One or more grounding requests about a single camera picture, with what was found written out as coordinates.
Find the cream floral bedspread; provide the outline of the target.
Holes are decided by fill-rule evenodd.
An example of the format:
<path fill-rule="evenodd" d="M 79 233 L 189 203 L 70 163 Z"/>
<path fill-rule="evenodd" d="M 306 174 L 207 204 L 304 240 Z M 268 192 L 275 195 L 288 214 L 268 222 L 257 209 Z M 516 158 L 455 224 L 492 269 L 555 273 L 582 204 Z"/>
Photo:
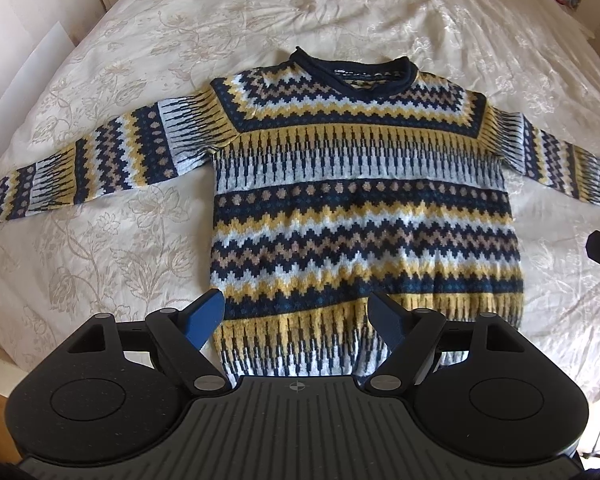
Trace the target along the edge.
<path fill-rule="evenodd" d="M 399 56 L 600 154 L 600 58 L 550 0 L 119 0 L 53 76 L 0 178 L 106 120 L 283 61 Z M 0 226 L 0 395 L 97 311 L 181 307 L 208 285 L 212 174 Z"/>

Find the navy yellow patterned knit sweater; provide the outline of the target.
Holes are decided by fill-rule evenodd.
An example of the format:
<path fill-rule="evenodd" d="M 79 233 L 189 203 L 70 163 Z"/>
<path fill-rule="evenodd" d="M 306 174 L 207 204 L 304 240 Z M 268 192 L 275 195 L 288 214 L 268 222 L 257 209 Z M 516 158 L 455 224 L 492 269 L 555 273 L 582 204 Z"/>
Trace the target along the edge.
<path fill-rule="evenodd" d="M 0 222 L 215 172 L 210 283 L 225 375 L 367 376 L 368 296 L 517 324 L 524 279 L 503 172 L 600 206 L 600 156 L 423 72 L 294 51 L 125 113 L 0 180 Z"/>

